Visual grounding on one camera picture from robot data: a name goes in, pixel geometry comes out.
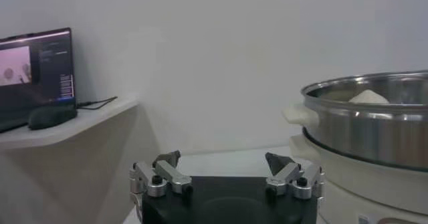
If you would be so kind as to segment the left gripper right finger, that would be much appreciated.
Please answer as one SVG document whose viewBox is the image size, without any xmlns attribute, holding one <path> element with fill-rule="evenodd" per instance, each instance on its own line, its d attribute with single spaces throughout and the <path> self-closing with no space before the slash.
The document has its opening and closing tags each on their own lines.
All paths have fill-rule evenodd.
<svg viewBox="0 0 428 224">
<path fill-rule="evenodd" d="M 270 199 L 291 194 L 296 199 L 323 199 L 324 176 L 322 167 L 310 164 L 306 168 L 288 156 L 267 152 L 265 159 L 272 175 L 266 181 L 266 194 Z"/>
</svg>

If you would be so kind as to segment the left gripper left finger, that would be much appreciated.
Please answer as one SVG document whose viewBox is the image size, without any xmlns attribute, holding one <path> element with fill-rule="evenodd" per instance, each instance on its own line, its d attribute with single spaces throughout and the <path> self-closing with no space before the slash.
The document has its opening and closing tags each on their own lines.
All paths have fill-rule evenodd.
<svg viewBox="0 0 428 224">
<path fill-rule="evenodd" d="M 130 192 L 134 195 L 146 193 L 149 197 L 163 197 L 170 186 L 173 193 L 184 197 L 192 195 L 192 178 L 177 170 L 180 157 L 180 151 L 175 150 L 158 155 L 152 164 L 134 162 L 129 171 Z"/>
</svg>

